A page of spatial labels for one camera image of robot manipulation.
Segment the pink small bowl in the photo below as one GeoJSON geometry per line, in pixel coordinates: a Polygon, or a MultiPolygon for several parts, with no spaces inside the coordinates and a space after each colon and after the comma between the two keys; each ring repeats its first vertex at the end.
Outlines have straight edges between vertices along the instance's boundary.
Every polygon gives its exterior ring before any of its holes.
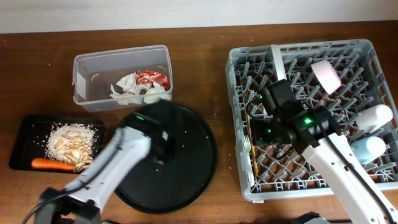
{"type": "Polygon", "coordinates": [[[313,63],[311,68],[319,83],[329,95],[339,89],[341,80],[329,61],[322,60],[313,63]]]}

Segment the wooden chopstick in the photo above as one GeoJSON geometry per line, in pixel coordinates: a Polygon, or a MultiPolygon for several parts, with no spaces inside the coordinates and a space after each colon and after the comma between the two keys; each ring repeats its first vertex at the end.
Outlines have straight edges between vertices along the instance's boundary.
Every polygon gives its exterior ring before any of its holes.
{"type": "Polygon", "coordinates": [[[257,167],[256,150],[255,150],[256,147],[253,144],[253,140],[252,140],[251,117],[247,114],[246,118],[247,118],[247,122],[248,122],[248,133],[249,133],[249,142],[251,144],[251,153],[252,153],[252,160],[253,160],[254,176],[258,177],[258,167],[257,167]]]}

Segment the white cup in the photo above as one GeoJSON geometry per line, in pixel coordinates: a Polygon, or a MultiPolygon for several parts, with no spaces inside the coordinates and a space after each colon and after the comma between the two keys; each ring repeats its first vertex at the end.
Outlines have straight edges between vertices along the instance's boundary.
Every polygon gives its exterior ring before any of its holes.
{"type": "Polygon", "coordinates": [[[373,133],[393,118],[393,112],[387,105],[379,104],[360,112],[356,120],[359,129],[373,133]]]}

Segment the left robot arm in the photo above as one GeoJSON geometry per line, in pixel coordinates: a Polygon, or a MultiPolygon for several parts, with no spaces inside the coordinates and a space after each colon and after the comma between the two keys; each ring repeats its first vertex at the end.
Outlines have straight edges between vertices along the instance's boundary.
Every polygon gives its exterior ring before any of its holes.
{"type": "Polygon", "coordinates": [[[150,116],[133,112],[125,117],[92,165],[62,190],[44,191],[23,222],[101,223],[108,199],[133,167],[145,159],[154,163],[169,160],[175,105],[159,100],[145,108],[150,116]]]}

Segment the orange carrot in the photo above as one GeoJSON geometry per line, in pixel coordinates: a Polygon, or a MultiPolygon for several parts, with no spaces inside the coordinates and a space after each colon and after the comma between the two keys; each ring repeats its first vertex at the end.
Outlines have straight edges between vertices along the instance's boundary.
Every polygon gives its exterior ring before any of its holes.
{"type": "Polygon", "coordinates": [[[50,159],[36,158],[31,162],[31,167],[33,169],[43,169],[43,170],[62,170],[73,172],[75,170],[74,165],[67,164],[60,161],[54,161],[50,159]]]}

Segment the grey bowl with food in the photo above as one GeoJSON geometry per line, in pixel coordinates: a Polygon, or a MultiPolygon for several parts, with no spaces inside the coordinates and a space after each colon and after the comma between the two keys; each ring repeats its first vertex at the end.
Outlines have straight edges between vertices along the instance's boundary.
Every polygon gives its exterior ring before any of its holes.
{"type": "Polygon", "coordinates": [[[280,51],[280,48],[278,45],[271,45],[271,50],[272,50],[272,56],[273,56],[273,61],[274,61],[274,68],[277,76],[277,80],[285,80],[287,78],[286,72],[285,72],[285,67],[284,67],[284,61],[282,58],[282,53],[280,51]]]}

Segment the white plastic fork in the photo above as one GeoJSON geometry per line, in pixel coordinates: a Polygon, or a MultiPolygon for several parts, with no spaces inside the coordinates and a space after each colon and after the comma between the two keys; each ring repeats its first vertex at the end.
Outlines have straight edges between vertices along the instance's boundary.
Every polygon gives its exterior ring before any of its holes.
{"type": "Polygon", "coordinates": [[[254,180],[254,173],[253,173],[251,158],[250,158],[251,142],[250,142],[250,138],[248,135],[244,136],[243,146],[244,146],[244,153],[246,156],[246,162],[248,165],[248,171],[247,171],[248,181],[250,183],[250,186],[253,187],[255,185],[255,180],[254,180]]]}

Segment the light blue cup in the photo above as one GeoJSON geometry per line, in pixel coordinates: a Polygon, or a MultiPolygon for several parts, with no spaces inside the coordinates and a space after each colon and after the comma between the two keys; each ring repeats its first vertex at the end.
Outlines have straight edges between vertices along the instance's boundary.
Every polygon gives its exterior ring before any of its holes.
{"type": "Polygon", "coordinates": [[[377,136],[371,136],[352,142],[350,147],[360,164],[369,164],[386,150],[386,143],[377,136]]]}

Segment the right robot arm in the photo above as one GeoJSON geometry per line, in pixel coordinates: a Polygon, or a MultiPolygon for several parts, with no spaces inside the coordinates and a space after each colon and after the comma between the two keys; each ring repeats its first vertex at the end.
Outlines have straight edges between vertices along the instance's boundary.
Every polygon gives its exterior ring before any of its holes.
{"type": "Polygon", "coordinates": [[[255,146],[289,145],[321,175],[353,223],[397,223],[397,209],[355,158],[343,130],[324,106],[296,99],[287,80],[258,91],[269,117],[252,116],[255,146]]]}

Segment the red snack wrapper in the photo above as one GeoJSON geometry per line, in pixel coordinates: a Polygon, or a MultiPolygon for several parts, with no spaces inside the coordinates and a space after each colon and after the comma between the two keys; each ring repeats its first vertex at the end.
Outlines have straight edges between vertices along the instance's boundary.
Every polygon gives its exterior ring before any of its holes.
{"type": "Polygon", "coordinates": [[[154,82],[158,83],[166,90],[170,88],[170,78],[160,72],[154,72],[152,70],[138,70],[136,72],[136,83],[138,85],[153,84],[154,82]]]}

